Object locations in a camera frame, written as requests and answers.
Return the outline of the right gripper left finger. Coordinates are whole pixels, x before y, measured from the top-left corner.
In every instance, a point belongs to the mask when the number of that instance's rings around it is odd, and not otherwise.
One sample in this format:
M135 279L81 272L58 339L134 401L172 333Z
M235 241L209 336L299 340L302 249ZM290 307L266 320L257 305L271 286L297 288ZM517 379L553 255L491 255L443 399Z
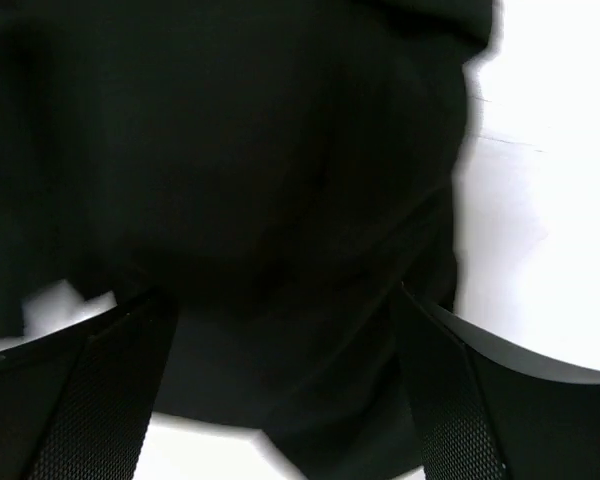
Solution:
M131 479L177 322L143 294L0 352L0 480Z

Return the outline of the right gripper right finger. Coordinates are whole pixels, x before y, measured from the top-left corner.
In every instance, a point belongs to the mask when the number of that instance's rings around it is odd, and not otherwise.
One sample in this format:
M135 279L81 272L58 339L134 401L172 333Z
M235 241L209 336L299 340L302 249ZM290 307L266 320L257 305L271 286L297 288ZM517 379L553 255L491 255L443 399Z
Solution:
M429 479L600 480L600 371L516 345L404 288L392 320Z

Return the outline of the black trousers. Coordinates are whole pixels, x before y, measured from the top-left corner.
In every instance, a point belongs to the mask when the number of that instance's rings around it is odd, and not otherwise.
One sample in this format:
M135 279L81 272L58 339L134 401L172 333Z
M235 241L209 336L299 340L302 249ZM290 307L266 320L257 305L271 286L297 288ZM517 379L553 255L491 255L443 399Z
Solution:
M309 479L419 468L391 316L454 303L464 67L490 1L0 1L0 338L150 286L164 413Z

